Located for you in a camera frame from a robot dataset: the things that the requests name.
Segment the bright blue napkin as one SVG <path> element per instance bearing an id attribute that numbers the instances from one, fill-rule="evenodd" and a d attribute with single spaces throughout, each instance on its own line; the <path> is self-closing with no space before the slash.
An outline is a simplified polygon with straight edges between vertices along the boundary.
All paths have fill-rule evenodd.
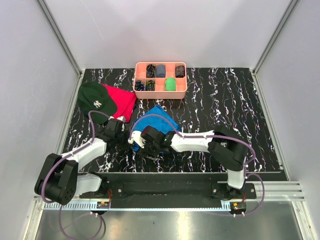
<path id="1" fill-rule="evenodd" d="M 158 105 L 138 118 L 134 122 L 131 131 L 142 132 L 147 126 L 151 126 L 164 134 L 172 131 L 172 137 L 175 133 L 181 131 L 179 125 Z M 140 147 L 138 144 L 133 144 L 131 149 L 139 154 Z M 175 154 L 176 152 L 176 150 L 172 149 L 172 153 L 169 154 Z"/>

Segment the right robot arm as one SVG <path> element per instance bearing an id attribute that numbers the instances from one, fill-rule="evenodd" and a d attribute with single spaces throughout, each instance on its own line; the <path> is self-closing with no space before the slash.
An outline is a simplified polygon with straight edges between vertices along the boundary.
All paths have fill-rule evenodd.
<path id="1" fill-rule="evenodd" d="M 245 192 L 248 144 L 226 127 L 198 133 L 163 133 L 147 126 L 143 131 L 133 131 L 130 139 L 139 146 L 139 154 L 149 159 L 155 159 L 159 154 L 208 153 L 227 171 L 228 195 L 236 199 Z"/>

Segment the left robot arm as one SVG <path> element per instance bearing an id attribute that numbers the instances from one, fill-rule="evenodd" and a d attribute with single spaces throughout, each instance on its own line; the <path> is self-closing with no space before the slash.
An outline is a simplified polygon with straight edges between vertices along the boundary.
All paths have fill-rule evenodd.
<path id="1" fill-rule="evenodd" d="M 34 186 L 34 192 L 48 203 L 68 204 L 73 197 L 92 193 L 103 198 L 108 193 L 107 179 L 98 173 L 79 175 L 79 170 L 116 147 L 128 146 L 129 131 L 124 116 L 111 117 L 104 130 L 73 151 L 49 154 Z"/>

